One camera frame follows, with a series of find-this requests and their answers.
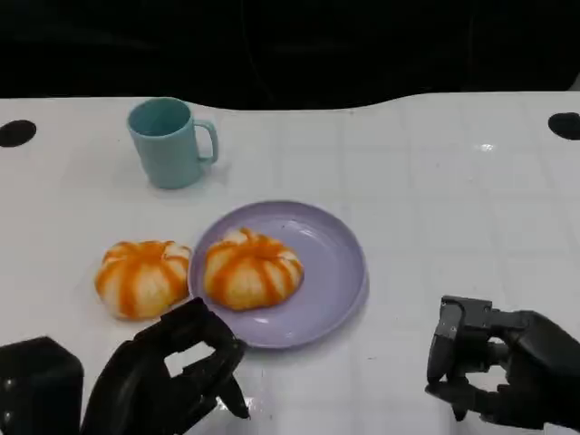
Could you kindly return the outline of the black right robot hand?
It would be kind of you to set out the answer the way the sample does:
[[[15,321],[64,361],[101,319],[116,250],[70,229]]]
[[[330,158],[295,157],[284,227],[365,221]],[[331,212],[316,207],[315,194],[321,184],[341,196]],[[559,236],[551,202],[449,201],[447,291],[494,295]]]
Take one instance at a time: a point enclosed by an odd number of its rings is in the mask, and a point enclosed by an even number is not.
[[[457,421],[473,411],[502,426],[579,429],[579,343],[535,311],[443,296],[427,382]]]

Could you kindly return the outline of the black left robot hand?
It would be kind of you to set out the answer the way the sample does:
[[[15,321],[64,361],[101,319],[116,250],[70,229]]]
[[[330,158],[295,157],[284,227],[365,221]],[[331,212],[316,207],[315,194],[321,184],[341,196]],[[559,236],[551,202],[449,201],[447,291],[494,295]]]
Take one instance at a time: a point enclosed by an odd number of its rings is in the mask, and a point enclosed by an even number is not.
[[[173,376],[167,357],[204,343],[211,355]],[[220,403],[246,420],[234,371],[246,344],[194,298],[122,343],[105,365],[85,410],[83,434],[184,434]]]

